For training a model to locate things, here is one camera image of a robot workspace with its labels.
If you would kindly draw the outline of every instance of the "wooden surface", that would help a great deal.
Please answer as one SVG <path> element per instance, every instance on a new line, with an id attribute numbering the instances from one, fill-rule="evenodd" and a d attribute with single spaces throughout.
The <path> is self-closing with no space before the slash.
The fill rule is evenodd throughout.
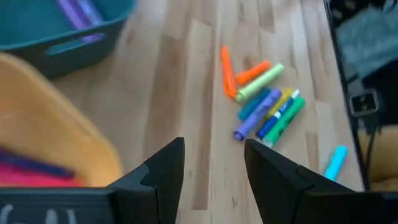
<path id="1" fill-rule="evenodd" d="M 223 93 L 221 44 L 235 73 L 283 63 L 272 86 L 299 88 L 306 99 L 276 150 L 322 173 L 344 144 L 338 182 L 362 190 L 322 1 L 140 1 L 115 53 L 54 84 L 115 144 L 126 172 L 185 137 L 179 222 L 260 223 L 243 144 L 233 140 L 240 106 Z"/>

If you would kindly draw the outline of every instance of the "orange marker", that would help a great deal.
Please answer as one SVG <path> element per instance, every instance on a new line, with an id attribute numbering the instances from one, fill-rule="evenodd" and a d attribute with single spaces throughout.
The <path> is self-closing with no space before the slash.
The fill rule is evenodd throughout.
<path id="1" fill-rule="evenodd" d="M 236 96 L 236 87 L 234 80 L 234 72 L 232 71 L 231 61 L 229 59 L 228 47 L 223 45 L 221 47 L 221 62 L 223 63 L 224 70 L 224 92 L 228 96 L 235 99 Z"/>
<path id="2" fill-rule="evenodd" d="M 268 70 L 269 68 L 271 68 L 271 63 L 269 61 L 262 62 L 250 70 L 241 72 L 236 77 L 236 82 L 239 85 L 244 85 L 256 78 L 258 75 L 262 74 L 265 70 Z"/>

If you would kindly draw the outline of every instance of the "purple marker in bin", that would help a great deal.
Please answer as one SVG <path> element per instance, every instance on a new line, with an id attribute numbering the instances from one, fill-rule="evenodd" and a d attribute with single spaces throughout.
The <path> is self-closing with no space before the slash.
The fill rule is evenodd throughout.
<path id="1" fill-rule="evenodd" d="M 76 29 L 86 29 L 91 26 L 88 18 L 84 15 L 84 12 L 75 0 L 58 0 L 58 3 Z M 99 40 L 100 38 L 101 36 L 96 34 L 83 37 L 81 40 L 85 43 L 90 43 Z"/>
<path id="2" fill-rule="evenodd" d="M 101 14 L 90 0 L 76 0 L 76 2 L 92 26 L 103 22 Z"/>
<path id="3" fill-rule="evenodd" d="M 278 102 L 281 96 L 282 92 L 280 90 L 271 90 L 267 98 L 265 98 L 244 123 L 234 131 L 235 139 L 237 141 L 243 141 L 250 131 L 264 119 L 268 111 Z"/>

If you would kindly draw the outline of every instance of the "green marker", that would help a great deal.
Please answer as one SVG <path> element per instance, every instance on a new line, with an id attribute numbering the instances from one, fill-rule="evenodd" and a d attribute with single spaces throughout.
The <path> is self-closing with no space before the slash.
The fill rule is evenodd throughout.
<path id="1" fill-rule="evenodd" d="M 279 140 L 281 135 L 286 130 L 287 126 L 292 122 L 296 114 L 304 107 L 304 98 L 297 98 L 294 100 L 293 105 L 285 112 L 284 115 L 279 119 L 275 126 L 268 132 L 268 134 L 262 139 L 262 142 L 268 146 L 272 147 Z"/>
<path id="2" fill-rule="evenodd" d="M 275 65 L 274 68 L 270 69 L 267 72 L 264 72 L 264 74 L 255 79 L 253 82 L 240 89 L 235 96 L 235 100 L 239 103 L 245 102 L 247 99 L 259 92 L 262 87 L 271 82 L 284 70 L 285 68 L 282 64 Z"/>

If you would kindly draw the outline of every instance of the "teal plastic bin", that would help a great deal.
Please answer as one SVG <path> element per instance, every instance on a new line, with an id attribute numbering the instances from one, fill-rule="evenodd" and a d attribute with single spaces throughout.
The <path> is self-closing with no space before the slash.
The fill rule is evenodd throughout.
<path id="1" fill-rule="evenodd" d="M 104 22 L 76 30 L 57 0 L 1 0 L 0 51 L 23 58 L 47 78 L 95 63 L 114 49 L 136 0 L 91 0 Z M 95 42 L 82 37 L 102 34 Z"/>

